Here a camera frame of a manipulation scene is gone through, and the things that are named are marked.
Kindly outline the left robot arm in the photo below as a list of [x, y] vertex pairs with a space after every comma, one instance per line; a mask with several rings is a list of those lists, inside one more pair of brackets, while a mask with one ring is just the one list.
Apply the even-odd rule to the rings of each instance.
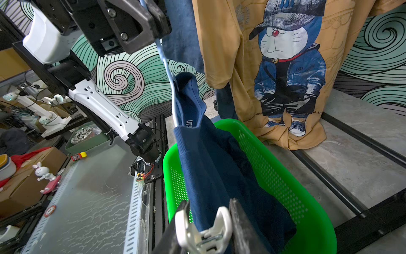
[[126, 115], [104, 95], [85, 64], [72, 52], [85, 36], [103, 57], [132, 54], [171, 31], [155, 1], [31, 1], [29, 34], [13, 46], [53, 92], [69, 97], [111, 139], [119, 136], [148, 164], [161, 153], [154, 132]]

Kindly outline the light blue wire hanger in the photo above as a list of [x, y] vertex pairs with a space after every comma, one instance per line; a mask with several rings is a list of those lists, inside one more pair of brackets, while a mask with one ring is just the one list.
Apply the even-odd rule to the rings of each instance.
[[[148, 11], [147, 9], [147, 5], [145, 3], [145, 1], [140, 1], [141, 5]], [[172, 118], [173, 118], [173, 122], [175, 127], [177, 127], [179, 125], [178, 122], [178, 117], [176, 116], [176, 101], [175, 101], [175, 95], [176, 95], [176, 86], [175, 86], [175, 78], [174, 75], [172, 74], [170, 68], [169, 68], [169, 64], [168, 64], [168, 59], [165, 56], [165, 53], [163, 51], [163, 46], [162, 43], [159, 39], [159, 36], [157, 35], [155, 40], [155, 44], [159, 53], [159, 56], [161, 58], [161, 61], [163, 62], [163, 65], [165, 67], [168, 79], [169, 79], [169, 83], [171, 86], [171, 107], [172, 107]]]

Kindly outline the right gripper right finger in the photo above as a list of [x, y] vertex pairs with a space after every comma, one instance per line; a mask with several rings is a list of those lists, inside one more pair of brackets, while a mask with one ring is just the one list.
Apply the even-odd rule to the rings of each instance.
[[238, 199], [230, 199], [229, 212], [232, 218], [233, 254], [269, 254], [260, 240]]

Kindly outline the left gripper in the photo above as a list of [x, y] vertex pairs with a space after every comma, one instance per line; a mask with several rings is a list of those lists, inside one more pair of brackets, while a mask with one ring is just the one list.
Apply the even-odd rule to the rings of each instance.
[[132, 54], [172, 31], [164, 0], [32, 1], [62, 36], [84, 35], [99, 56]]

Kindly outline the white clothespin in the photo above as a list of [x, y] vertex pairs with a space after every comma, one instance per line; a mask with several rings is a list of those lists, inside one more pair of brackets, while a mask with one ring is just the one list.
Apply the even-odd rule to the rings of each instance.
[[233, 234], [232, 218], [224, 206], [218, 208], [213, 226], [204, 231], [189, 222], [185, 209], [176, 212], [174, 222], [178, 244], [190, 254], [223, 254]]

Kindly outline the navy Mickey print t-shirt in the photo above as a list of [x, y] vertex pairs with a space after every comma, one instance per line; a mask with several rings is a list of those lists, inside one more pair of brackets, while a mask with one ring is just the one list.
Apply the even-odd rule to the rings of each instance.
[[238, 199], [268, 252], [280, 253], [297, 231], [288, 210], [259, 186], [232, 134], [216, 128], [205, 115], [196, 77], [180, 73], [175, 86], [179, 125], [174, 136], [195, 226], [209, 229], [218, 208]]

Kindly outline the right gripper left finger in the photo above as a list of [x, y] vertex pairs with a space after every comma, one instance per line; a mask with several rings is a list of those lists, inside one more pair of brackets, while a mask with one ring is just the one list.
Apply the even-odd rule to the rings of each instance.
[[189, 215], [187, 213], [190, 211], [190, 201], [183, 200], [179, 204], [174, 217], [166, 228], [165, 232], [159, 243], [155, 246], [152, 253], [153, 254], [188, 254], [187, 248], [184, 248], [179, 244], [178, 234], [177, 234], [177, 224], [179, 225], [179, 231], [184, 232], [182, 234], [181, 240], [186, 240], [186, 230], [189, 226]]

